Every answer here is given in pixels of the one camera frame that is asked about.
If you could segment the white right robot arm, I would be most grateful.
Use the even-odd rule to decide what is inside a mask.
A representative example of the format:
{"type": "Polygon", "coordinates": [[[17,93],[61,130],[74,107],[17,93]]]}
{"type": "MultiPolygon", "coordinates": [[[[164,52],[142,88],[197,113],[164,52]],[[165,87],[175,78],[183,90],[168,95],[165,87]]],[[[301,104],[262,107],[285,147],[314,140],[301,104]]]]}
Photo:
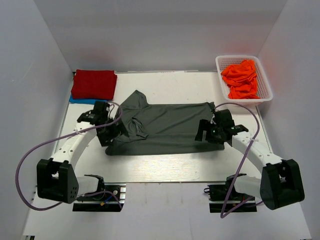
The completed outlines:
{"type": "Polygon", "coordinates": [[[250,177],[239,170],[225,181],[224,199],[236,200],[242,195],[255,197],[270,210],[302,202],[305,199],[299,164],[285,160],[269,152],[243,125],[223,126],[202,119],[199,122],[196,141],[228,143],[243,154],[260,172],[261,177],[250,177]]]}

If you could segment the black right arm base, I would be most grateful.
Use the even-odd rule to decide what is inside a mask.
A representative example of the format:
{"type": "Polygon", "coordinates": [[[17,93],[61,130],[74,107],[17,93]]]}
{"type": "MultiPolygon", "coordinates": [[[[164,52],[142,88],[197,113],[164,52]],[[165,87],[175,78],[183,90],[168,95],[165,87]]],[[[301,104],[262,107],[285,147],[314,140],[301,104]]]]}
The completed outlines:
{"type": "MultiPolygon", "coordinates": [[[[209,212],[221,213],[227,192],[230,188],[234,176],[228,176],[226,181],[218,181],[208,184],[203,192],[208,195],[209,199],[209,212]]],[[[232,188],[231,194],[226,203],[224,213],[227,213],[232,208],[236,207],[250,196],[244,193],[236,192],[232,188]]],[[[248,202],[233,211],[234,213],[254,213],[257,212],[256,199],[252,197],[248,202]]]]}

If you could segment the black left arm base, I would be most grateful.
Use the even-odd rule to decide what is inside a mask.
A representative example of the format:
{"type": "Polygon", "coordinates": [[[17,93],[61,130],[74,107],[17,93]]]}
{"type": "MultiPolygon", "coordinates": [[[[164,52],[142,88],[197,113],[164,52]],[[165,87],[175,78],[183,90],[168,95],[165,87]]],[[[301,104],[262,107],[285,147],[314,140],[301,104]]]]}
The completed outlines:
{"type": "Polygon", "coordinates": [[[104,193],[95,196],[81,196],[72,207],[73,212],[119,213],[125,204],[126,184],[110,183],[104,185],[104,193]]]}

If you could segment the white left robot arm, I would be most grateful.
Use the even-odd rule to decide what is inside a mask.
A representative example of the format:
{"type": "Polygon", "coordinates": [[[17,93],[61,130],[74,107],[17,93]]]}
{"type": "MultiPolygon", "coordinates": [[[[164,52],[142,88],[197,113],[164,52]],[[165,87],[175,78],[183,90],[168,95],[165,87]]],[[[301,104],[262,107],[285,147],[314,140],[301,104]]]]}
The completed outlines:
{"type": "Polygon", "coordinates": [[[67,204],[80,196],[92,196],[96,200],[103,198],[106,193],[103,177],[95,174],[76,176],[76,165],[94,138],[98,138],[101,146],[108,147],[115,138],[127,134],[121,116],[113,119],[107,113],[83,113],[59,150],[49,159],[38,162],[37,195],[67,204]]]}

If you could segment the dark grey t-shirt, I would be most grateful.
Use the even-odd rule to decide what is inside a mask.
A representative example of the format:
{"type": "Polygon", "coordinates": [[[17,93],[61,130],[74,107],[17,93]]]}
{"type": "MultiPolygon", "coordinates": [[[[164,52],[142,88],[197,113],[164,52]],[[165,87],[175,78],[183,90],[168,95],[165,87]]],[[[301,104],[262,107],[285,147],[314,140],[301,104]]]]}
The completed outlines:
{"type": "Polygon", "coordinates": [[[212,117],[213,102],[149,104],[135,90],[121,105],[128,136],[114,139],[108,156],[192,154],[224,150],[224,145],[196,141],[200,120],[212,117]]]}

